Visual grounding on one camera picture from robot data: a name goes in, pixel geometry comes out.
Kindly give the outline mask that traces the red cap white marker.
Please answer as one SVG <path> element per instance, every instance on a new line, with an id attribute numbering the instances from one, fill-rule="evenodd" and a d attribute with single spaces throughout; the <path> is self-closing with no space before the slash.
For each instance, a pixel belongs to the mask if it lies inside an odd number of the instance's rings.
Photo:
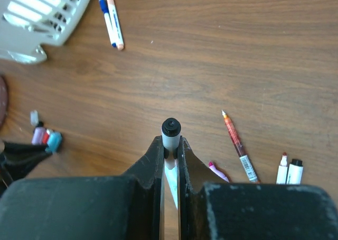
<path id="1" fill-rule="evenodd" d="M 276 184 L 285 184 L 288 172 L 288 156 L 284 152 L 281 156 L 281 161 L 278 166 Z"/>

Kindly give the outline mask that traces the black capped white marker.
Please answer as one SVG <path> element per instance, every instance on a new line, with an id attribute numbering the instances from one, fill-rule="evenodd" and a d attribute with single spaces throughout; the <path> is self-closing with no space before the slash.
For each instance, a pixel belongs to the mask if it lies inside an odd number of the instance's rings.
<path id="1" fill-rule="evenodd" d="M 175 118 L 166 119 L 161 127 L 165 166 L 172 170 L 176 166 L 177 151 L 181 137 L 181 124 Z"/>

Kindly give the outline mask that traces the red capped white marker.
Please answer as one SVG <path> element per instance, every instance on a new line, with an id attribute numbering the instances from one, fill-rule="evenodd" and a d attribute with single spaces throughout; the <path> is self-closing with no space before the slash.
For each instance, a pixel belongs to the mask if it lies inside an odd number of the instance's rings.
<path id="1" fill-rule="evenodd" d="M 288 166 L 286 184 L 301 184 L 303 168 L 302 160 L 292 159 Z"/>

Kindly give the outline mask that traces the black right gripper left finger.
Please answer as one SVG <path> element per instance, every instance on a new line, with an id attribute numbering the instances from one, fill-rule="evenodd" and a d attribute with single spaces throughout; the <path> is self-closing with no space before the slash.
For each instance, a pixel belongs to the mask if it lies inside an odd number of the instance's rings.
<path id="1" fill-rule="evenodd" d="M 119 176 L 22 179 L 1 198 L 1 239 L 160 239 L 164 147 Z"/>

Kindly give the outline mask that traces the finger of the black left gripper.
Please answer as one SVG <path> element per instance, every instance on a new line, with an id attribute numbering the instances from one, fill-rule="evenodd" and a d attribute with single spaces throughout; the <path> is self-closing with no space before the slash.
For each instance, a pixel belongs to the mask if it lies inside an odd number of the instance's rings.
<path id="1" fill-rule="evenodd" d="M 39 163 L 53 153 L 46 144 L 33 145 L 1 141 L 1 185 L 9 187 L 25 178 Z"/>

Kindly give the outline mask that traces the red ink gel pen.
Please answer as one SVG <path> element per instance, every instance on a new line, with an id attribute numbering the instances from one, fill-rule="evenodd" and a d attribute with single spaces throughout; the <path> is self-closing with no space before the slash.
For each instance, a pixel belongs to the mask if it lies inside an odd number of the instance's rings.
<path id="1" fill-rule="evenodd" d="M 225 126 L 228 130 L 228 134 L 232 141 L 232 144 L 237 152 L 239 160 L 242 164 L 242 167 L 248 177 L 248 180 L 252 183 L 260 183 L 260 179 L 256 173 L 254 166 L 251 163 L 251 160 L 246 152 L 246 149 L 237 133 L 237 130 L 231 120 L 231 118 L 227 115 L 225 111 L 221 111 L 224 119 Z"/>

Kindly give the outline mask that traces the purple highlighter marker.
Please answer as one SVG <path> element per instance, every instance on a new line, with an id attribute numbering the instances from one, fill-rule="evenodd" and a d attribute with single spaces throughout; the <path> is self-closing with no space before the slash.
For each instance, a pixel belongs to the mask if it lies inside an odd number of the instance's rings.
<path id="1" fill-rule="evenodd" d="M 212 161 L 209 162 L 209 169 L 213 171 L 218 177 L 220 177 L 224 181 L 230 182 L 230 179 L 227 177 L 227 175 L 221 170 L 219 170 Z"/>

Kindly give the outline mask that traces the clear gel pen cap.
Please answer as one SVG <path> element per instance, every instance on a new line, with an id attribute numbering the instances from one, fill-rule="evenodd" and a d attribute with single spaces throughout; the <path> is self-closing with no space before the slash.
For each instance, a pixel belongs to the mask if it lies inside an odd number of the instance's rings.
<path id="1" fill-rule="evenodd" d="M 30 112 L 30 123 L 32 126 L 37 126 L 39 124 L 39 113 L 37 110 L 33 110 Z"/>

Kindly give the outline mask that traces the purple highlighter cap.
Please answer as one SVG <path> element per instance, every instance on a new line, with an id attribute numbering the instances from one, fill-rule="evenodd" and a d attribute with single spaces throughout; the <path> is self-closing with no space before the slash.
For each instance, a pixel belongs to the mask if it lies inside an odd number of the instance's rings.
<path id="1" fill-rule="evenodd" d="M 43 143 L 43 137 L 45 134 L 46 129 L 44 127 L 36 127 L 33 133 L 31 143 L 33 145 L 39 145 Z"/>

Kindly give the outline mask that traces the light blue marker cap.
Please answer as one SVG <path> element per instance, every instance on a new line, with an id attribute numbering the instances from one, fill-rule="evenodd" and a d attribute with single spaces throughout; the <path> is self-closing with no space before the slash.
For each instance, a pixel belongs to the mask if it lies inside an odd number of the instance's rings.
<path id="1" fill-rule="evenodd" d="M 47 147 L 45 151 L 55 153 L 59 149 L 61 143 L 62 143 L 62 134 L 60 132 L 53 132 L 50 134 L 48 138 Z"/>

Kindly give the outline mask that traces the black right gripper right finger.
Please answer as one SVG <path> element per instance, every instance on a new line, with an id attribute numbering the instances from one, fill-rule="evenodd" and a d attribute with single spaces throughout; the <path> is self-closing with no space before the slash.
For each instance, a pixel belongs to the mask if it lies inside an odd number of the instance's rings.
<path id="1" fill-rule="evenodd" d="M 337 208 L 310 185 L 228 183 L 181 138 L 180 239 L 337 239 Z"/>

